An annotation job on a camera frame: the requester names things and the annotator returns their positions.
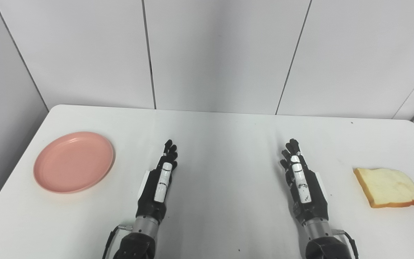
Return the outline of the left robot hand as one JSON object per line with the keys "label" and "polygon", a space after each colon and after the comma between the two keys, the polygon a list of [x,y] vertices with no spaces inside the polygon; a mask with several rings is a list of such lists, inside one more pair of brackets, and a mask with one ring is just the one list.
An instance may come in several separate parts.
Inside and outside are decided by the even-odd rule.
{"label": "left robot hand", "polygon": [[164,146],[163,155],[155,169],[149,172],[143,192],[138,200],[138,208],[136,217],[150,217],[157,221],[160,225],[164,219],[167,211],[166,203],[155,201],[155,195],[157,185],[159,183],[161,171],[164,163],[172,165],[172,169],[175,169],[178,165],[176,159],[178,157],[177,146],[173,144],[169,139]]}

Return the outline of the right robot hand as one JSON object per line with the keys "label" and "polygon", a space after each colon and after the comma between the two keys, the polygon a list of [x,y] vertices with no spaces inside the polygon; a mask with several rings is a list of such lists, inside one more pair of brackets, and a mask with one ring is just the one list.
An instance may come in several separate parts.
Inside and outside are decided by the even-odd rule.
{"label": "right robot hand", "polygon": [[301,225],[314,218],[329,220],[327,200],[315,172],[308,168],[301,154],[298,141],[290,139],[285,146],[286,149],[281,152],[283,159],[280,164],[290,188],[295,218]]}

